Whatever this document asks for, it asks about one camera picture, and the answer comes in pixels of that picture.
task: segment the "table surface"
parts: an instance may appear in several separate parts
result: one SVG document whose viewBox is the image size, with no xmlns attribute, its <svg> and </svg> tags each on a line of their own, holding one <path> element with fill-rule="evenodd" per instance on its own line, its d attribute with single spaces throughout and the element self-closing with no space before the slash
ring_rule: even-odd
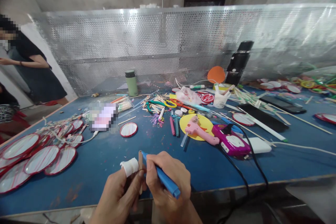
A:
<svg viewBox="0 0 336 224">
<path fill-rule="evenodd" d="M 281 114 L 292 125 L 282 135 L 289 143 L 303 146 L 311 146 L 336 153 L 336 126 L 315 119 L 315 113 L 336 113 L 336 106 L 320 101 L 318 95 L 309 91 L 302 94 L 313 100 L 304 105 L 300 100 L 295 102 L 304 105 L 307 113 L 299 117 L 314 123 L 333 135 L 327 134 L 287 114 Z M 111 96 L 80 97 L 62 108 L 64 113 L 56 112 L 48 117 L 48 121 L 57 121 L 71 117 L 75 113 L 82 112 L 90 103 L 109 102 Z M 222 110 L 227 113 L 231 109 L 225 107 Z M 237 171 L 226 160 L 223 154 L 213 146 L 203 141 L 191 139 L 186 151 L 180 147 L 180 138 L 172 136 L 169 120 L 166 120 L 162 128 L 153 126 L 150 122 L 150 114 L 142 109 L 136 110 L 119 120 L 125 121 L 136 116 L 131 122 L 137 123 L 138 132 L 131 138 L 123 138 L 119 134 L 122 125 L 114 125 L 107 132 L 100 132 L 92 141 L 78 147 L 77 158 L 64 172 L 55 176 L 46 176 L 44 173 L 34 175 L 19 189 L 0 196 L 0 216 L 13 215 L 25 212 L 48 211 L 55 209 L 79 207 L 97 204 L 107 177 L 120 169 L 120 162 L 138 157 L 139 150 L 150 154 L 158 154 L 167 151 L 172 157 L 181 160 L 191 173 L 191 184 L 196 191 L 218 190 L 229 187 L 243 186 L 243 181 Z M 44 122 L 30 127 L 23 135 L 34 133 L 41 128 Z M 252 131 L 264 138 L 277 141 L 277 139 L 259 126 L 249 127 Z M 89 127 L 83 132 L 84 140 L 92 136 Z M 295 181 L 309 177 L 320 177 L 335 174 L 336 157 L 315 150 L 301 149 L 290 146 L 278 145 L 269 153 L 257 155 L 258 162 L 269 182 Z M 234 163 L 244 174 L 249 184 L 263 183 L 264 180 L 256 168 L 253 160 L 236 160 Z M 142 198 L 151 197 L 147 190 Z"/>
</svg>

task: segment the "green thermos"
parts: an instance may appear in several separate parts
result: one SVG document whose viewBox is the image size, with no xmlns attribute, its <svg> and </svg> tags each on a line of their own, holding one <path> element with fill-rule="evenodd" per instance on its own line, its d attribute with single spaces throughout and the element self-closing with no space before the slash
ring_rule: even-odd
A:
<svg viewBox="0 0 336 224">
<path fill-rule="evenodd" d="M 125 72 L 126 77 L 126 83 L 128 86 L 128 95 L 129 96 L 137 96 L 139 94 L 138 92 L 138 86 L 137 86 L 137 80 L 135 77 L 135 72 L 133 70 L 129 70 Z"/>
</svg>

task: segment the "white plastic cup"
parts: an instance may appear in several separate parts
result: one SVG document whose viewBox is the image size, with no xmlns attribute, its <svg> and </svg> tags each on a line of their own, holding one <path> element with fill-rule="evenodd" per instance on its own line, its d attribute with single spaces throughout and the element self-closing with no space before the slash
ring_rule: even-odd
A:
<svg viewBox="0 0 336 224">
<path fill-rule="evenodd" d="M 226 101 L 228 100 L 228 98 L 230 97 L 231 93 L 229 94 L 225 94 L 225 95 L 221 95 L 219 94 L 219 92 L 216 92 L 215 93 L 215 99 L 213 101 L 213 106 L 215 108 L 224 108 L 225 104 L 226 104 Z"/>
</svg>

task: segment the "black thermos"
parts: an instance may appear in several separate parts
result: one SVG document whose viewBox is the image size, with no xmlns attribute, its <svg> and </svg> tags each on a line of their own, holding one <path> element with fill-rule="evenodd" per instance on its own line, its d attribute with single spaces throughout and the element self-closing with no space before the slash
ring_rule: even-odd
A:
<svg viewBox="0 0 336 224">
<path fill-rule="evenodd" d="M 250 58 L 250 51 L 252 49 L 253 41 L 243 41 L 240 43 L 237 52 L 235 52 L 227 67 L 227 77 L 225 83 L 238 86 L 240 78 L 243 75 L 246 64 Z"/>
</svg>

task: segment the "smartphone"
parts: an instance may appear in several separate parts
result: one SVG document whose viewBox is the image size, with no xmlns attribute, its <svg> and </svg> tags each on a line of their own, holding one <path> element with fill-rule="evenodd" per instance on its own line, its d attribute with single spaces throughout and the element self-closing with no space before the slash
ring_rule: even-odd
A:
<svg viewBox="0 0 336 224">
<path fill-rule="evenodd" d="M 285 110 L 286 112 L 291 113 L 291 114 L 303 114 L 307 112 L 307 110 L 299 106 L 295 106 L 291 104 L 290 102 L 286 102 L 286 101 L 277 99 L 272 96 L 263 96 L 260 98 L 260 100 L 263 102 L 272 104 L 278 108 L 281 108 L 282 110 Z"/>
<path fill-rule="evenodd" d="M 252 106 L 251 104 L 241 104 L 238 105 L 237 108 L 239 108 L 246 114 L 249 114 L 250 116 L 254 117 L 263 124 L 266 124 L 268 127 L 270 127 L 272 130 L 276 132 L 283 132 L 289 129 L 289 127 L 283 122 L 280 122 L 278 119 L 275 119 L 274 117 L 270 116 L 269 114 L 266 114 L 265 112 Z"/>
</svg>

